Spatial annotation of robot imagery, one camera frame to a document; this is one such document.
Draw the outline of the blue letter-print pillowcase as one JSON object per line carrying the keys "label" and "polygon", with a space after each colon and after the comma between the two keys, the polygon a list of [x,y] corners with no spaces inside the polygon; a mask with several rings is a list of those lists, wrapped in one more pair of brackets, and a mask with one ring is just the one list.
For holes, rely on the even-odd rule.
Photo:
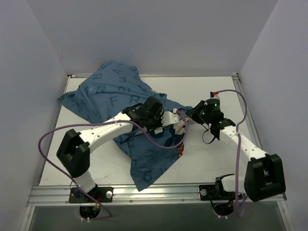
{"label": "blue letter-print pillowcase", "polygon": [[[191,109],[169,100],[165,93],[154,91],[140,79],[137,67],[116,62],[102,64],[77,90],[65,93],[58,100],[68,110],[94,124],[107,121],[129,106],[144,103],[150,96],[161,101],[165,111]],[[130,175],[138,191],[152,185],[175,163],[148,162],[138,157],[135,139],[141,134],[136,130],[114,138],[119,149],[131,159]]]}

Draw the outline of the white pillow with print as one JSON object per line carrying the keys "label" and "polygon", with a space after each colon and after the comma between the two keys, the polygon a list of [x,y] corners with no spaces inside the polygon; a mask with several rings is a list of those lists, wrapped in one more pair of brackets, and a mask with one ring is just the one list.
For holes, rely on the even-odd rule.
{"label": "white pillow with print", "polygon": [[181,140],[186,134],[185,122],[169,125],[158,131],[151,130],[147,135],[138,135],[136,155],[145,161],[175,162],[182,156],[184,144]]}

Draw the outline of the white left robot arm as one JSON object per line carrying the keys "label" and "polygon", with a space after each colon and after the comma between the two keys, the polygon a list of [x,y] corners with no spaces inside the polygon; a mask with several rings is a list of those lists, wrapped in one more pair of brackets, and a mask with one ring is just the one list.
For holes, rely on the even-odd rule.
{"label": "white left robot arm", "polygon": [[65,133],[56,156],[81,188],[81,198],[91,202],[97,196],[96,183],[89,172],[90,154],[106,142],[137,127],[148,130],[162,127],[162,114],[163,104],[157,98],[149,97],[145,103],[125,108],[107,120],[105,125],[79,132],[71,129]]}

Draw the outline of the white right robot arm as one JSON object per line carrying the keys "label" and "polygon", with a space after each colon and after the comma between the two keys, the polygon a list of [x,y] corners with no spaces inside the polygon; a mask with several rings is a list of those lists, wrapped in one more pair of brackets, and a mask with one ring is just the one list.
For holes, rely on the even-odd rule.
{"label": "white right robot arm", "polygon": [[209,125],[215,139],[225,143],[245,165],[245,171],[216,177],[213,193],[221,199],[245,194],[253,202],[285,193],[282,160],[258,148],[236,129],[236,124],[220,110],[219,99],[200,101],[186,115],[198,124]]}

